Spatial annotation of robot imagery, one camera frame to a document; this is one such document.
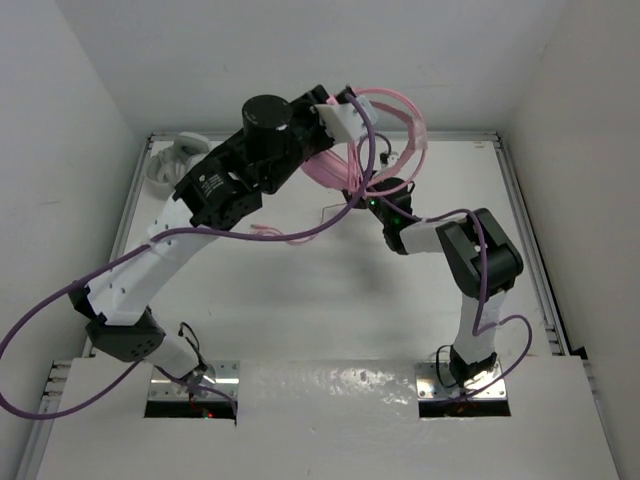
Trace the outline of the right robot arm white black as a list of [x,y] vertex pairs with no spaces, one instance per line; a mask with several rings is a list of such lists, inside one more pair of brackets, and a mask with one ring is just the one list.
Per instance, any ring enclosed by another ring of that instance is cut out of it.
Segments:
[[382,182],[398,190],[382,197],[382,189],[358,200],[382,225],[389,249],[399,255],[433,253],[444,256],[462,295],[459,327],[449,347],[449,372],[462,389],[497,359],[495,329],[506,294],[524,270],[520,252],[498,220],[486,208],[457,209],[432,218],[413,213],[413,185],[398,178]]

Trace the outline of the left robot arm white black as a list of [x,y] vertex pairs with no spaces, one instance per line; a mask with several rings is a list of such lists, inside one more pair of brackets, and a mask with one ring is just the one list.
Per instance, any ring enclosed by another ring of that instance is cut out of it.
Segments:
[[94,347],[123,362],[147,361],[179,379],[202,365],[193,346],[156,322],[149,304],[219,232],[259,210],[263,195],[276,193],[305,161],[333,146],[316,110],[329,98],[321,85],[292,101],[254,96],[242,106],[242,128],[217,147],[182,132],[158,152],[161,167],[175,172],[175,190],[149,227],[149,240],[69,295],[89,320]]

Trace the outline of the pink headphones with cable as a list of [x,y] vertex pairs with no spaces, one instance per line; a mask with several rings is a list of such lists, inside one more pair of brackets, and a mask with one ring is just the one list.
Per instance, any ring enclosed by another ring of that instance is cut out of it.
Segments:
[[[356,93],[360,96],[364,94],[388,96],[400,101],[409,109],[408,112],[404,112],[383,102],[373,101],[371,103],[374,108],[391,114],[407,126],[408,143],[396,163],[391,167],[384,166],[381,172],[373,175],[369,181],[365,181],[364,175],[358,171],[361,167],[360,150],[364,142],[359,140],[359,142],[350,142],[347,145],[346,159],[342,159],[339,155],[329,150],[312,157],[311,160],[303,164],[302,170],[312,180],[326,188],[344,190],[349,194],[354,194],[363,186],[365,192],[361,199],[366,205],[369,205],[373,200],[386,198],[393,193],[399,192],[401,188],[412,184],[415,177],[420,173],[426,159],[428,149],[427,131],[424,117],[418,107],[401,93],[385,88],[362,88],[358,89]],[[414,172],[408,179],[401,181],[396,187],[384,187],[382,182],[390,179],[392,175],[400,173],[416,151],[421,152],[421,157]]]

